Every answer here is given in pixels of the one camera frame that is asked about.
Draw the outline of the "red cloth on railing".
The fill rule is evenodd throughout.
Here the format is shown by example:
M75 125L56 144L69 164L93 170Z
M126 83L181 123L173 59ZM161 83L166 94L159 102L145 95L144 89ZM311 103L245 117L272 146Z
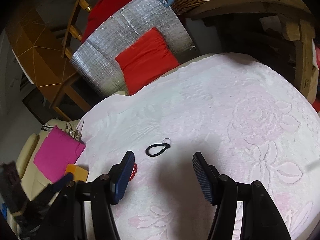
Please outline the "red cloth on railing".
M110 18L115 12L120 10L122 7L132 0L99 0L89 13L87 19L87 27L83 34L81 43L97 29L102 23Z

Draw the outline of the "wooden cabinet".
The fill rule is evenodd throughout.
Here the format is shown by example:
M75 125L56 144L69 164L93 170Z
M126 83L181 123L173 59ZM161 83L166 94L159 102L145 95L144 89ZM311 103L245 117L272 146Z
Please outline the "wooden cabinet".
M71 121L80 119L91 106L72 87L80 75L66 57L62 44L46 26L34 5L20 5L5 26L17 61L50 107Z

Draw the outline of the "orange cardboard box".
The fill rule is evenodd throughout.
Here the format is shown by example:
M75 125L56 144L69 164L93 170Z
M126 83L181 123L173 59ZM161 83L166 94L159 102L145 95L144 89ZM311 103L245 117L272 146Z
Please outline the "orange cardboard box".
M73 180L76 182L86 182L89 174L89 172L86 169L74 164L67 165L65 174L67 173L71 173L73 175Z

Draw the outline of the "magenta pillow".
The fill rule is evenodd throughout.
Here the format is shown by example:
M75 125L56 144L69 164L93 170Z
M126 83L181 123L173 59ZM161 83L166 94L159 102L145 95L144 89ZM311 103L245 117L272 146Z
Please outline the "magenta pillow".
M65 174L67 165L76 163L85 147L54 126L35 154L33 163L49 181L55 183Z

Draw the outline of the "silver foil insulation sheet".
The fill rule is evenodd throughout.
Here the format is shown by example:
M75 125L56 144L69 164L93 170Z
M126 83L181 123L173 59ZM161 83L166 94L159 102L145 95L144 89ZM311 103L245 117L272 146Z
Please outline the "silver foil insulation sheet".
M171 8L158 0L132 0L103 22L73 53L71 63L103 97L126 90L115 60L122 51L151 28L163 35L179 63L199 56L183 24Z

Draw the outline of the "red pillow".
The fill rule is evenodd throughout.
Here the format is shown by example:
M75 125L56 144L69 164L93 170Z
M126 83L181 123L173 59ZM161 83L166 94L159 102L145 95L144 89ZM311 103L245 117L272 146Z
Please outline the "red pillow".
M116 61L130 95L180 65L155 27L116 56Z

